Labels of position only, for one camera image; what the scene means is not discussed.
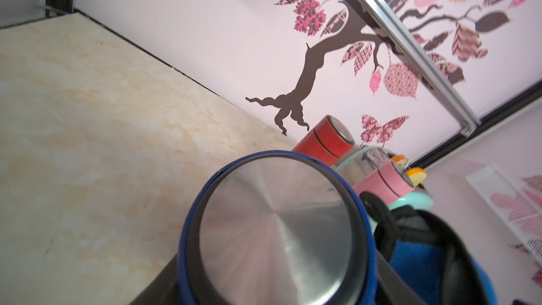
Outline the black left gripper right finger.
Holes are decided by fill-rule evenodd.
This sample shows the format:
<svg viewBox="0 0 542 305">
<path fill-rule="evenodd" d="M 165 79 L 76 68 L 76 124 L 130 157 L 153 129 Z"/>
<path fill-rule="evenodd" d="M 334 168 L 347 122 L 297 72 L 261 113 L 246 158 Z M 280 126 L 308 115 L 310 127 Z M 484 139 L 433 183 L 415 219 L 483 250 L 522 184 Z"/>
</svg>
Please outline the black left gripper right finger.
<svg viewBox="0 0 542 305">
<path fill-rule="evenodd" d="M 391 268 L 379 251 L 377 252 L 377 261 L 376 305 L 426 305 L 426 302 Z"/>
</svg>

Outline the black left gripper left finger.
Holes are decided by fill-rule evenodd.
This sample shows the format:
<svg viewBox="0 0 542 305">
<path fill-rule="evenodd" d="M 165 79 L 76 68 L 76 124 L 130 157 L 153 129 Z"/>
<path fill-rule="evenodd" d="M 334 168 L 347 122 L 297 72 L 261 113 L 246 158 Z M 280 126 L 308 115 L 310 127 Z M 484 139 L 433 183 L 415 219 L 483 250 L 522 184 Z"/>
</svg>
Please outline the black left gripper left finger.
<svg viewBox="0 0 542 305">
<path fill-rule="evenodd" d="M 129 305 L 181 305 L 174 255 L 158 276 Z"/>
</svg>

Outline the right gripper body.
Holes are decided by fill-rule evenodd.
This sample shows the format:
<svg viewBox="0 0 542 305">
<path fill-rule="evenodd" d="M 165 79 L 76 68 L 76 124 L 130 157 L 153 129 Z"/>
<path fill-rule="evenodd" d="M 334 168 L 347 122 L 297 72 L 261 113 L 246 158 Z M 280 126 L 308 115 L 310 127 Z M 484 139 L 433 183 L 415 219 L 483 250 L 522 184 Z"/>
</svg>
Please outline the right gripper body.
<svg viewBox="0 0 542 305">
<path fill-rule="evenodd" d="M 490 304 L 491 279 L 458 234 L 426 210 L 394 210 L 374 193 L 360 199 L 376 221 L 376 304 Z"/>
</svg>

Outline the blue thermos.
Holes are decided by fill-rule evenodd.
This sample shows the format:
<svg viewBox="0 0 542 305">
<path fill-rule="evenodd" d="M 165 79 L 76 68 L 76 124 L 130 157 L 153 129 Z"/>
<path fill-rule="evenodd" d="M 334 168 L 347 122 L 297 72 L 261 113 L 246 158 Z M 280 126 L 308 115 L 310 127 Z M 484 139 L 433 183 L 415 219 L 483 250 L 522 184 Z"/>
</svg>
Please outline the blue thermos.
<svg viewBox="0 0 542 305">
<path fill-rule="evenodd" d="M 216 172 L 186 216 L 182 304 L 372 304 L 377 258 L 367 211 L 320 160 L 264 151 Z"/>
</svg>

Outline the blue microfiber cloth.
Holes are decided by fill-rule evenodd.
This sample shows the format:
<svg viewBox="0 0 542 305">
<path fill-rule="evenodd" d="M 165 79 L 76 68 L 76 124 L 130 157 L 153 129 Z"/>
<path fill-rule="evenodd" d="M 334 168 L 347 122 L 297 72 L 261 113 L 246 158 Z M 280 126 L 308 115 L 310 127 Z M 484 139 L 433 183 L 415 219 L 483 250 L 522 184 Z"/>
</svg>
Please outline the blue microfiber cloth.
<svg viewBox="0 0 542 305">
<path fill-rule="evenodd" d="M 427 304 L 497 304 L 491 278 L 463 243 L 399 240 L 390 265 Z"/>
</svg>

